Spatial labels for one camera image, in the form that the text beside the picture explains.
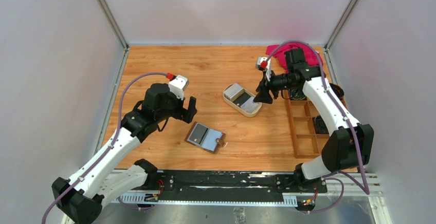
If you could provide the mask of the brown leather card holder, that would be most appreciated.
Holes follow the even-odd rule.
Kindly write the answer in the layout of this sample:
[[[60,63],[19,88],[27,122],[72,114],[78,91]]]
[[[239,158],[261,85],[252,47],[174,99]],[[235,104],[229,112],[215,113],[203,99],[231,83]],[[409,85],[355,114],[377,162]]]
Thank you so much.
[[[198,122],[194,122],[193,125],[191,126],[190,130],[188,131],[188,133],[187,133],[187,135],[185,137],[185,141],[186,142],[188,142],[187,141],[188,135],[190,134],[193,126],[196,123],[198,123]],[[194,144],[192,144],[190,142],[188,142],[188,143],[190,143],[190,144],[192,144],[192,145],[194,145],[196,147],[199,147],[199,148],[201,148],[201,149],[203,149],[205,151],[208,151],[210,153],[214,153],[215,154],[215,153],[218,152],[218,150],[220,148],[225,148],[227,146],[228,142],[225,141],[225,136],[226,136],[225,133],[223,133],[221,131],[218,131],[216,129],[209,128],[209,130],[206,133],[206,135],[205,135],[201,145],[194,145]]]

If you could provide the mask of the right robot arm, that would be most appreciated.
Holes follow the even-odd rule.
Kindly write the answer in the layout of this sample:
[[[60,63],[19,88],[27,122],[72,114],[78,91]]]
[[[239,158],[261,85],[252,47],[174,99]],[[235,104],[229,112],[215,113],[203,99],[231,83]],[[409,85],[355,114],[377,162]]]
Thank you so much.
[[[288,72],[275,74],[269,57],[257,59],[256,69],[262,71],[263,77],[254,101],[270,104],[280,91],[298,88],[313,103],[330,135],[318,157],[296,166],[295,188],[306,192],[313,187],[314,180],[341,170],[357,167],[364,173],[374,138],[372,126],[362,124],[347,110],[332,91],[322,66],[310,66],[303,49],[285,52],[285,60]]]

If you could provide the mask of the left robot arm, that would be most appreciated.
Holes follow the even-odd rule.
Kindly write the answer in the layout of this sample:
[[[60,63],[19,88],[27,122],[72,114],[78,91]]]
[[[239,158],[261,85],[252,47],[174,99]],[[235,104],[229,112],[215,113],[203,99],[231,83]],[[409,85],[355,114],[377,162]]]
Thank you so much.
[[[51,185],[55,205],[74,223],[93,223],[103,208],[132,188],[146,190],[157,185],[157,169],[140,159],[127,172],[109,180],[107,177],[119,162],[155,131],[162,131],[160,122],[170,118],[190,123],[197,113],[196,98],[190,97],[184,108],[184,91],[188,82],[181,78],[154,83],[143,100],[120,120],[107,143],[69,178],[57,178]]]

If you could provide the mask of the beige oval card tray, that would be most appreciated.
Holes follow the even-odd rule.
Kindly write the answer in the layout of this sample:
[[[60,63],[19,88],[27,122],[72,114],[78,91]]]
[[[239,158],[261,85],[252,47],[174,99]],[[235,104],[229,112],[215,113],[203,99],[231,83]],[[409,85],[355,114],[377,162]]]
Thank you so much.
[[[231,102],[228,99],[226,99],[224,95],[223,95],[223,99],[224,102],[227,103],[229,106],[233,107],[244,116],[251,118],[254,117],[260,111],[263,104],[255,103],[253,101],[255,95],[251,93],[249,90],[247,90],[246,88],[244,89],[245,92],[242,95],[240,95],[234,102]]]

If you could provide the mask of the dark grey card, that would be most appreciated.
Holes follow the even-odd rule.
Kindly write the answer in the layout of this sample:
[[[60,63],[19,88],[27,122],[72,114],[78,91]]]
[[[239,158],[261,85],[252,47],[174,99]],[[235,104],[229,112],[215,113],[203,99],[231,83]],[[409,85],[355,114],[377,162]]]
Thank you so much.
[[[201,145],[208,130],[208,127],[200,123],[196,123],[188,135],[187,141],[194,145]]]

